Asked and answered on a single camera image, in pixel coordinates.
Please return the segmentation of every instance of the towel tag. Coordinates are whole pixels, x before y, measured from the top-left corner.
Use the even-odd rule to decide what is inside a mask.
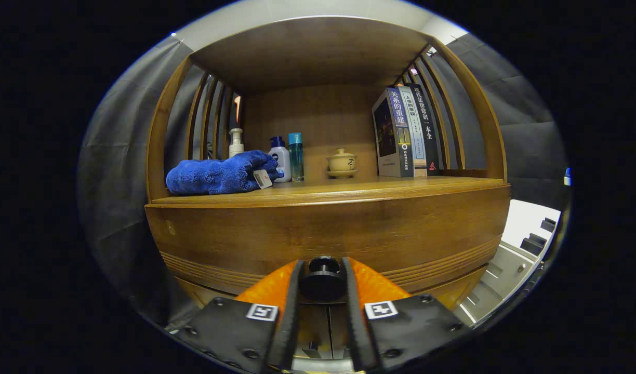
[[[255,170],[254,178],[256,178],[256,182],[260,186],[261,190],[266,189],[267,187],[270,187],[272,185],[272,181],[270,180],[270,175],[268,174],[268,171],[266,171],[265,169]]]

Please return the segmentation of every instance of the blue cap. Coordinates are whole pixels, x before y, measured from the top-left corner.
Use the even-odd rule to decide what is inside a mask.
[[[283,147],[285,143],[283,142],[283,137],[271,137],[272,147]]]
[[[288,134],[288,145],[300,143],[302,142],[302,133],[301,132],[291,132]]]

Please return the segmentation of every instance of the book spine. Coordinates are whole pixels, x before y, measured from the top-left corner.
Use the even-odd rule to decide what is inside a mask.
[[[422,92],[422,87],[415,83],[407,84],[417,102],[418,118],[422,125],[422,135],[425,140],[425,156],[427,157],[427,175],[439,175],[439,147],[436,142],[436,131],[431,123],[427,109],[428,101]]]
[[[425,140],[422,134],[422,124],[417,113],[417,104],[415,95],[410,87],[399,86],[399,92],[406,108],[406,118],[408,118],[408,127],[410,128],[410,140],[413,143],[413,169],[415,177],[427,176],[427,157],[425,155]]]
[[[401,93],[398,88],[387,88],[387,93],[392,102],[392,118],[396,134],[399,137],[399,163],[401,168],[401,177],[413,177],[415,168],[413,167],[413,149],[410,142],[410,129],[408,128],[408,118],[406,118],[406,109],[401,100]]]

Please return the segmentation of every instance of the white lotion bottle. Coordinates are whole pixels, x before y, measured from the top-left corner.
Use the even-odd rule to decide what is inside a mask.
[[[230,130],[230,146],[228,147],[228,158],[238,153],[244,152],[244,144],[242,144],[242,129],[233,128]]]
[[[285,149],[285,143],[283,137],[272,137],[272,149],[268,152],[268,155],[272,156],[279,164],[277,171],[279,175],[283,173],[283,177],[277,178],[274,183],[278,182],[290,182],[290,152]]]

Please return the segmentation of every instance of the teacup lid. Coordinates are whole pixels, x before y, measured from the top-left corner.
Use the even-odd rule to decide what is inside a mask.
[[[328,157],[328,158],[334,158],[334,157],[354,157],[354,158],[357,158],[357,156],[355,156],[354,154],[346,152],[345,148],[337,148],[337,153],[333,154],[331,157]]]

